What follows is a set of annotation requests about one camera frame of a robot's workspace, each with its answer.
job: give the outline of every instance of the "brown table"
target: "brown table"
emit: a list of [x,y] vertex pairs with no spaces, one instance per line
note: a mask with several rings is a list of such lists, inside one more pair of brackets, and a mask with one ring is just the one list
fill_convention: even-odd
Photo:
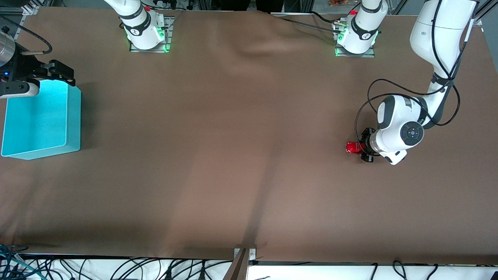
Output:
[[[414,21],[388,16],[376,58],[361,59],[335,57],[326,31],[261,12],[184,12],[170,53],[137,54],[112,10],[42,8],[26,26],[54,46],[45,61],[76,71],[82,149],[0,159],[0,242],[42,253],[229,259],[256,246],[262,260],[496,264],[498,76],[479,28],[453,123],[427,131],[397,166],[344,151],[371,81],[426,91],[432,66],[411,51]],[[44,48],[26,33],[19,42]],[[374,125],[365,109],[358,129]]]

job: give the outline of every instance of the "silver cylinder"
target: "silver cylinder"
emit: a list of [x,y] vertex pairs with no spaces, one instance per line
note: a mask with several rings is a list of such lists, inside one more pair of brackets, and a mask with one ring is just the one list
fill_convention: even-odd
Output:
[[15,42],[12,37],[0,31],[0,66],[4,66],[14,56]]

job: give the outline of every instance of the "light blue container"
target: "light blue container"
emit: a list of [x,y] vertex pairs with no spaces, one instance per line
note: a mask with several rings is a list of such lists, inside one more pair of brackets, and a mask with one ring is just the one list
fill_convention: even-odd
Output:
[[80,149],[81,91],[40,81],[34,97],[7,99],[1,155],[35,159]]

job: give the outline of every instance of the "plastic bin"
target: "plastic bin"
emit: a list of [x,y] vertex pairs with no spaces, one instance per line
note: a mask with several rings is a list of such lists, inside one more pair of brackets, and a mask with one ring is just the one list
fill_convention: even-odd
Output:
[[1,155],[35,159],[80,149],[81,91],[40,81],[34,97],[7,99]]

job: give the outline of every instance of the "red object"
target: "red object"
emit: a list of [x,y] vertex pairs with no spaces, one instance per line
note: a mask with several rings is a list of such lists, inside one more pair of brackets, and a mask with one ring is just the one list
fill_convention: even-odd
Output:
[[363,150],[362,148],[365,148],[364,143],[358,143],[358,142],[347,142],[346,143],[346,152],[348,153],[361,153]]

